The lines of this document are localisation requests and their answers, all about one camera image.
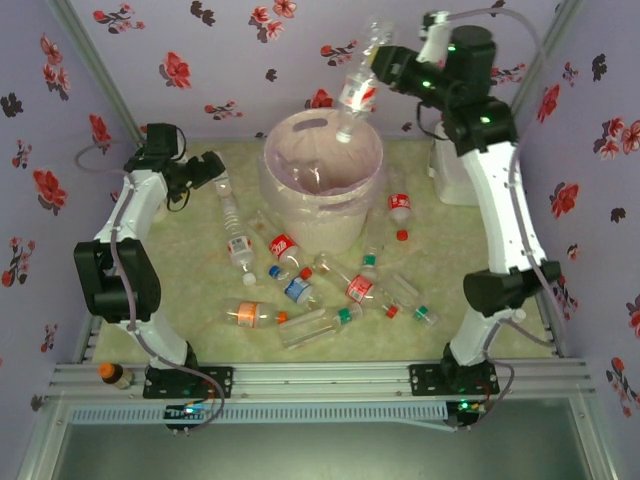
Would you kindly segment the red-label bottle with white cap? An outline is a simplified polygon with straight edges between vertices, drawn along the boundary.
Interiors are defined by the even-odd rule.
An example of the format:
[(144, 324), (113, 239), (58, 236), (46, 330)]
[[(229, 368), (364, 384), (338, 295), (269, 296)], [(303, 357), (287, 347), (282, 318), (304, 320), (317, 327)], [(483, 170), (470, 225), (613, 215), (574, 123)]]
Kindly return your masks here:
[(372, 46), (390, 45), (395, 38), (395, 24), (380, 17), (371, 18), (359, 40), (355, 63), (345, 77), (338, 98), (338, 127), (336, 140), (348, 144), (355, 133), (368, 120), (374, 110), (378, 88), (377, 78), (371, 76), (372, 63), (367, 53)]

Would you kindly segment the small clear bottle green cap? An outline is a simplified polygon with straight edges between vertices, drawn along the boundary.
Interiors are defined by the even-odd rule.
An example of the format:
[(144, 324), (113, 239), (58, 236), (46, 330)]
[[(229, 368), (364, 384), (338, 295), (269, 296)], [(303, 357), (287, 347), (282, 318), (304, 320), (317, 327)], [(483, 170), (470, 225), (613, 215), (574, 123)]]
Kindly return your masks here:
[(399, 273), (388, 275), (382, 286), (391, 296), (401, 311), (424, 326), (432, 326), (439, 317), (427, 306), (426, 297), (413, 286), (405, 277)]
[(364, 254), (359, 273), (370, 280), (376, 287), (389, 291), (389, 281), (393, 268), (390, 264), (384, 263), (379, 255)]

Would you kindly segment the green marbled table mat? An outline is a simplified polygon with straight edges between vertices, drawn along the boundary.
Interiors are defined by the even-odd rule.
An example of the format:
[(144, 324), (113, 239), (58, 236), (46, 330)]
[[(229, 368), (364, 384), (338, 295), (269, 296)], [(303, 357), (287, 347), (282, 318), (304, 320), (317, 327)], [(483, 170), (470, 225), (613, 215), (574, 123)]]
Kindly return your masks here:
[(426, 327), (405, 314), (380, 311), (309, 345), (285, 348), (275, 328), (247, 329), (223, 319), (228, 298), (276, 304), (290, 315), (299, 309), (287, 299), (267, 269), (271, 255), (260, 240), (254, 286), (243, 285), (225, 245), (220, 202), (211, 186), (195, 191), (187, 207), (154, 222), (146, 251), (162, 286), (161, 311), (203, 363), (431, 360), (441, 356), (467, 309), (463, 277), (487, 265), (486, 236), (474, 207), (450, 206), (436, 196), (427, 167), (427, 141), (389, 141), (386, 162), (403, 171), (413, 216), (405, 242), (388, 236), (379, 261), (383, 275), (403, 275), (437, 314)]

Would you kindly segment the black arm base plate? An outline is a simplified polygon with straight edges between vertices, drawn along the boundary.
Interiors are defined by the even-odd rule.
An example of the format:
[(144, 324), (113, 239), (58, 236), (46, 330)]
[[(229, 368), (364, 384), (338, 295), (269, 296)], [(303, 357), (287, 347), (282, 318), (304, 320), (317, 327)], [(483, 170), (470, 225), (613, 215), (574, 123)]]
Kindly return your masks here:
[(493, 396), (500, 392), (496, 370), (489, 362), (471, 367), (412, 364), (408, 374), (413, 396)]
[(142, 395), (145, 399), (206, 399), (211, 395), (218, 395), (215, 386), (209, 381), (211, 378), (220, 385), (225, 399), (231, 396), (234, 374), (232, 367), (201, 367), (199, 371), (206, 378), (176, 369), (148, 367), (145, 370)]

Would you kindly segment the aluminium outer frame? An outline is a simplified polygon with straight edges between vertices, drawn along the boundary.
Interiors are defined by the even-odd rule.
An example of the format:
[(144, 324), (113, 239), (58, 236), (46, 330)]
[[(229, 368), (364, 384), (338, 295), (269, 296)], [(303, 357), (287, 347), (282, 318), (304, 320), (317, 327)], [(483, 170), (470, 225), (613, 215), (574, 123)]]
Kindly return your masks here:
[(443, 422), (76, 425), (45, 406), (18, 480), (630, 480), (585, 396), (507, 400)]

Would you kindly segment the aluminium frame post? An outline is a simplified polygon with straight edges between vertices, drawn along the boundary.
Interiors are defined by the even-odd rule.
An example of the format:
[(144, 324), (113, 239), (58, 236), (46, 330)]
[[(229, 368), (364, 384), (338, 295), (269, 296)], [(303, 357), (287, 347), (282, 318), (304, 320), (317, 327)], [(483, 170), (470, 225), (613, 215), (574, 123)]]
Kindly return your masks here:
[(83, 26), (70, 0), (45, 0), (45, 3), (65, 33), (69, 36), (84, 66), (91, 74), (129, 137), (134, 141), (141, 142), (143, 140), (143, 133), (134, 121), (114, 79), (109, 73), (106, 64), (102, 60), (94, 42)]
[(556, 10), (549, 26), (541, 37), (543, 54), (535, 49), (531, 65), (518, 88), (513, 101), (512, 111), (519, 131), (535, 120), (534, 108), (539, 105), (546, 87), (553, 83), (553, 58), (559, 52), (564, 38), (569, 34), (575, 19), (586, 0), (557, 0)]

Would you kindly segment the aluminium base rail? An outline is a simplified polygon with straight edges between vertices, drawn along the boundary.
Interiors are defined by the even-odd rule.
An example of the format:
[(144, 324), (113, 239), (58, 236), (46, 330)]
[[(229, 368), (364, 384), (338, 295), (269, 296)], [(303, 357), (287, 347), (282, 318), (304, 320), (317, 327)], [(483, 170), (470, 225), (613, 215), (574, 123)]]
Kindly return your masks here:
[[(595, 383), (584, 361), (579, 359), (509, 359), (507, 367), (495, 368), (500, 390), (507, 400), (559, 399), (592, 396)], [(412, 399), (454, 400), (454, 396), (413, 396), (406, 362), (347, 363), (240, 363), (234, 369), (233, 403), (356, 402)], [(90, 402), (125, 402), (143, 398), (144, 367), (132, 365), (134, 384), (125, 390), (100, 380), (92, 364), (55, 368), (46, 390), (47, 399)]]

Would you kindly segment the white lidded box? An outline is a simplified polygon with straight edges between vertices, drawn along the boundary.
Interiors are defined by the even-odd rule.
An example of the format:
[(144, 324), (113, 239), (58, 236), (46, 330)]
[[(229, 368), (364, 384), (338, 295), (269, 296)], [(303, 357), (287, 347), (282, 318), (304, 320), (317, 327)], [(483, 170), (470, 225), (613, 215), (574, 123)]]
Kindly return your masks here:
[(442, 137), (442, 140), (434, 141), (429, 164), (436, 195), (447, 205), (477, 207), (470, 176), (457, 156), (454, 143), (446, 136), (442, 121), (435, 124), (434, 133)]

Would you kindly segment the blue-label bottle with blue cap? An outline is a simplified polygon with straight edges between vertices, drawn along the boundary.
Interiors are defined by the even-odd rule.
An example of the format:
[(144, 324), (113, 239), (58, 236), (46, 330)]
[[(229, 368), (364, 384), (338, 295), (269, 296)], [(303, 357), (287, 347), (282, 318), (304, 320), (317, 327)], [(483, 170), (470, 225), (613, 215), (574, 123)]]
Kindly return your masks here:
[(294, 271), (279, 265), (273, 265), (268, 270), (268, 275), (279, 283), (280, 288), (288, 299), (309, 309), (320, 308), (324, 303), (322, 295), (310, 282), (313, 274), (313, 270), (309, 267)]

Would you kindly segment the small circuit board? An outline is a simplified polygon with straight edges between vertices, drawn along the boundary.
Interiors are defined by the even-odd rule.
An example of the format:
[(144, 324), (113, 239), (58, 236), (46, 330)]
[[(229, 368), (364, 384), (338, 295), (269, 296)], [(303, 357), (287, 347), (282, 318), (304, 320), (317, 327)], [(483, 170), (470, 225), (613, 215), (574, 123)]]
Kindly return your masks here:
[(164, 408), (163, 420), (168, 424), (197, 425), (204, 422), (210, 415), (210, 404), (170, 404)]
[(448, 404), (449, 415), (458, 421), (476, 421), (487, 413), (485, 402), (474, 400), (461, 400)]

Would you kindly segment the small brown bottle orange cap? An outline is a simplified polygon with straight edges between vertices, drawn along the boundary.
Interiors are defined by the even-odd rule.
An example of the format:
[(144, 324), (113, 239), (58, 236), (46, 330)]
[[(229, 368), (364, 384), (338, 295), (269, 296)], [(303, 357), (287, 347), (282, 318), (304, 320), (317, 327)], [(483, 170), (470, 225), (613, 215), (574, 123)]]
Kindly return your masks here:
[(130, 388), (134, 380), (133, 372), (120, 364), (102, 363), (98, 367), (98, 374), (105, 384), (120, 390)]

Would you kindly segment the red-label bottle with red cap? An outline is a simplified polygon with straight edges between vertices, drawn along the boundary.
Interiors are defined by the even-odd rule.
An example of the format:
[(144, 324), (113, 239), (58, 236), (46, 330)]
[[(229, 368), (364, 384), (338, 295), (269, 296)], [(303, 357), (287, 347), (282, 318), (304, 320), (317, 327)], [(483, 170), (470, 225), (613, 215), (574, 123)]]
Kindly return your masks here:
[(329, 254), (320, 253), (314, 259), (314, 271), (363, 309), (382, 311), (390, 319), (399, 313), (400, 307), (387, 291)]

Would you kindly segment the large clear bottle green cap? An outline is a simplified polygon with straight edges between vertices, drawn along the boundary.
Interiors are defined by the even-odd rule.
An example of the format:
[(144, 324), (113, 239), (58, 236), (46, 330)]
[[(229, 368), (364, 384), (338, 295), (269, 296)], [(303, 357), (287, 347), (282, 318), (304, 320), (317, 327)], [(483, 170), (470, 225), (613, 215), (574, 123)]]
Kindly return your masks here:
[(285, 349), (300, 348), (338, 334), (362, 315), (361, 306), (355, 302), (342, 308), (319, 308), (280, 324), (280, 340)]

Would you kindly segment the orange-label bottle with orange cap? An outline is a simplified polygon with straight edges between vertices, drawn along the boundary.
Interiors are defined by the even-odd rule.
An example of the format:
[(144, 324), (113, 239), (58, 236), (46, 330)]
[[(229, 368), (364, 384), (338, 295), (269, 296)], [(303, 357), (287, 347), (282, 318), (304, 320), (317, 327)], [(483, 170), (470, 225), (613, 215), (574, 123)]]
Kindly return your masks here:
[(275, 327), (289, 320), (288, 314), (275, 304), (235, 298), (223, 302), (221, 315), (230, 325), (251, 329)]

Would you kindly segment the ribbed clear bottle white cap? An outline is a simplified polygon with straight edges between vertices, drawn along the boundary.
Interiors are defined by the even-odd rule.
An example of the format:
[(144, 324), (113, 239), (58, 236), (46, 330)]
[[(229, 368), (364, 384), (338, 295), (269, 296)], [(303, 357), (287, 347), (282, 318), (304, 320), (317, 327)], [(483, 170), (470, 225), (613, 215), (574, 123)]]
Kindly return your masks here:
[(226, 246), (231, 263), (241, 271), (242, 283), (252, 286), (256, 283), (253, 271), (255, 255), (233, 195), (230, 179), (227, 175), (222, 175), (214, 180), (214, 184), (223, 211)]

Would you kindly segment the clear bottle red Coke label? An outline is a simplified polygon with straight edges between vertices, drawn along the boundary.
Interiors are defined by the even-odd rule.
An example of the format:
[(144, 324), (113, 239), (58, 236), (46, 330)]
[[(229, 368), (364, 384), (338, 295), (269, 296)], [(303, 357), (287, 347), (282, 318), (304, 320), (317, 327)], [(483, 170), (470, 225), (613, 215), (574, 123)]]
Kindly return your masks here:
[(280, 265), (296, 272), (310, 268), (310, 263), (298, 244), (266, 213), (256, 210), (249, 220), (249, 225)]
[(408, 223), (412, 210), (410, 198), (407, 194), (396, 193), (388, 197), (389, 216), (396, 226), (396, 238), (406, 241), (409, 238)]

